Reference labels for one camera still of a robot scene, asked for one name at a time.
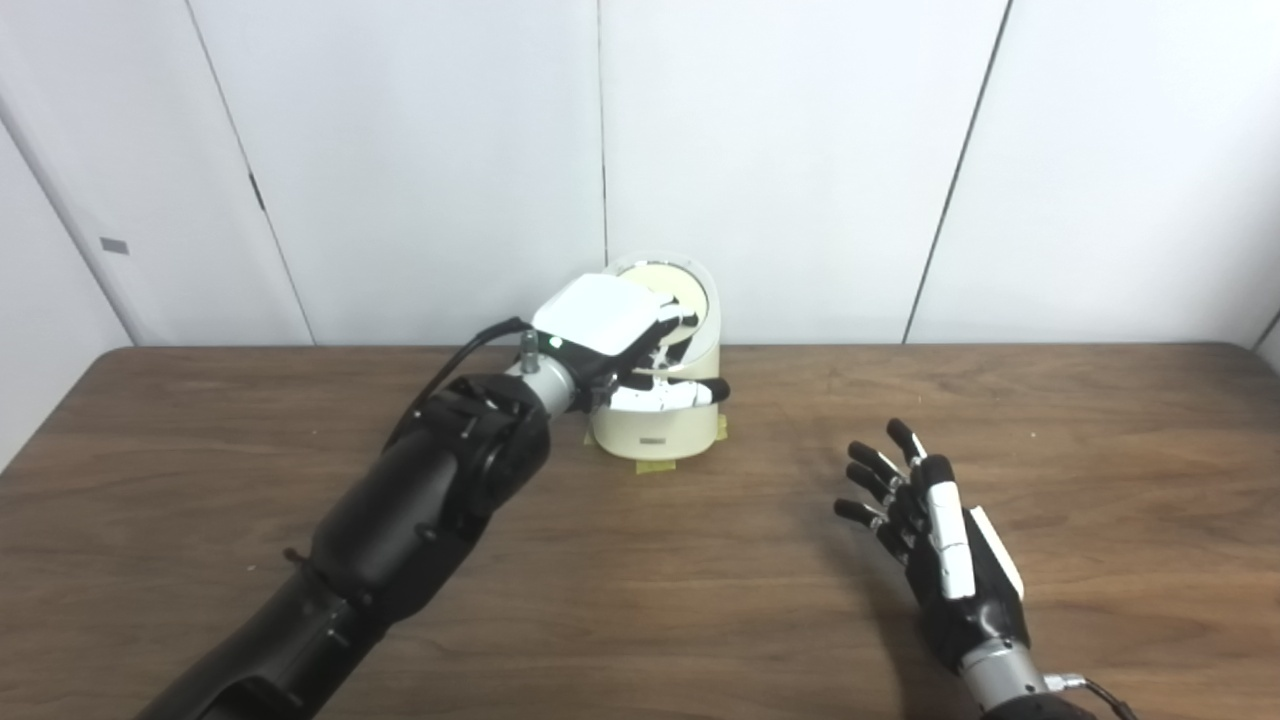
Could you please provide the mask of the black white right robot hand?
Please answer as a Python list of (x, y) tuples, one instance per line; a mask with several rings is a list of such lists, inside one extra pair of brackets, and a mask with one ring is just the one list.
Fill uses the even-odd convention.
[(947, 670), (989, 642), (1029, 647), (1020, 577), (983, 510), (964, 503), (950, 459), (925, 451), (897, 418), (886, 433), (904, 464), (850, 442), (846, 478), (872, 501), (837, 498), (835, 514), (869, 530), (902, 566), (925, 647)]

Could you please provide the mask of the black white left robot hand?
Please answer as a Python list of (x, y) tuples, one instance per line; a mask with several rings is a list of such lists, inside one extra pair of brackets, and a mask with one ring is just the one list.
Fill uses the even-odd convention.
[(521, 379), (548, 416), (591, 413), (672, 413), (722, 404), (723, 378), (664, 379), (662, 342), (703, 322), (707, 311), (681, 304), (621, 275), (589, 273), (570, 282), (539, 307), (535, 372)]

